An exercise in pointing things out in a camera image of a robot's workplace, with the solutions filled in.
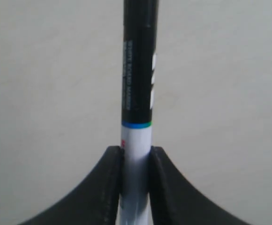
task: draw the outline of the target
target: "black plastic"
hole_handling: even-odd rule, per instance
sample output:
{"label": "black plastic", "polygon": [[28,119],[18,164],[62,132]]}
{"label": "black plastic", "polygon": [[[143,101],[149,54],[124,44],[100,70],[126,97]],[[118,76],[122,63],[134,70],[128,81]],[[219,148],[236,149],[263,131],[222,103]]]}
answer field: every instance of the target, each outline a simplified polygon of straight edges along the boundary
{"label": "black plastic", "polygon": [[91,173],[58,203],[22,225],[114,225],[122,150],[108,147]]}
{"label": "black plastic", "polygon": [[161,147],[150,151],[149,194],[154,225],[248,225],[200,193]]}

